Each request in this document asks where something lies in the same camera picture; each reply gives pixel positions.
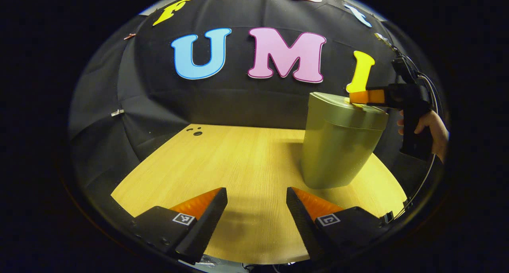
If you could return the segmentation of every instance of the olive green bin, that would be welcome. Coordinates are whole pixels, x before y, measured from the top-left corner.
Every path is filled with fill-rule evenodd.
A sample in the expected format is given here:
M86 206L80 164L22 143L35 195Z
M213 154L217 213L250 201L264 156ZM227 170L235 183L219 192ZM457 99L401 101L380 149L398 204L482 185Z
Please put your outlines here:
M314 189L348 185L373 153L389 115L347 97L309 94L301 169Z

